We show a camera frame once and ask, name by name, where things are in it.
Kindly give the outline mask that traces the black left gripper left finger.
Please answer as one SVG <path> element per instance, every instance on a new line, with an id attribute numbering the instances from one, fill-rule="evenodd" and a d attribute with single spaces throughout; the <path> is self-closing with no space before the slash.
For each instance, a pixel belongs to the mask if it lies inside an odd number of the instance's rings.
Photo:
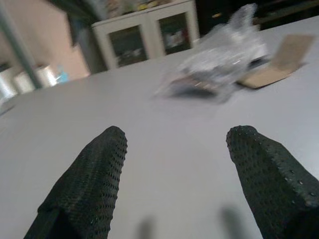
<path id="1" fill-rule="evenodd" d="M 37 209 L 26 239 L 106 239 L 127 153 L 111 126 L 89 142 Z"/>

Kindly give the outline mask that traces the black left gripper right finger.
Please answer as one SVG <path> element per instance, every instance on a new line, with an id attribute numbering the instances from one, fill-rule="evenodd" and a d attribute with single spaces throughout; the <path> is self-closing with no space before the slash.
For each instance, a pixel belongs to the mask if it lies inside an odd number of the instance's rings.
<path id="1" fill-rule="evenodd" d="M 249 125 L 231 128 L 227 147 L 265 239 L 319 237 L 319 181 L 279 142 Z"/>

